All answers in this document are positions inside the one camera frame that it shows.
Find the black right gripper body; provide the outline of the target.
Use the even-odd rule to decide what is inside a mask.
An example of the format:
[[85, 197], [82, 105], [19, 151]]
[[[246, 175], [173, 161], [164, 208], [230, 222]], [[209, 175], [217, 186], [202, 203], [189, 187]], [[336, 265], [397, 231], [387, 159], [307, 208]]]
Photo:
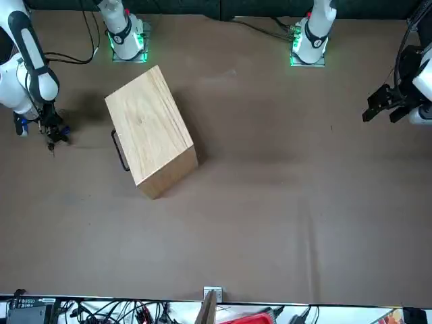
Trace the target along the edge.
[[61, 129], [63, 119], [55, 110], [53, 103], [37, 103], [36, 104], [37, 118], [35, 122], [40, 124], [43, 128], [54, 130]]

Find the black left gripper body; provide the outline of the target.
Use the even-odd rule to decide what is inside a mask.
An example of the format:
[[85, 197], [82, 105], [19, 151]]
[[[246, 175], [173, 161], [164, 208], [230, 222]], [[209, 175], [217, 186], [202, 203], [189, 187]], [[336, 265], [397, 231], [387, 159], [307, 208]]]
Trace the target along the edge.
[[421, 92], [412, 83], [421, 65], [422, 54], [423, 48], [417, 45], [408, 45], [402, 51], [393, 90], [397, 108], [412, 106], [423, 99]]

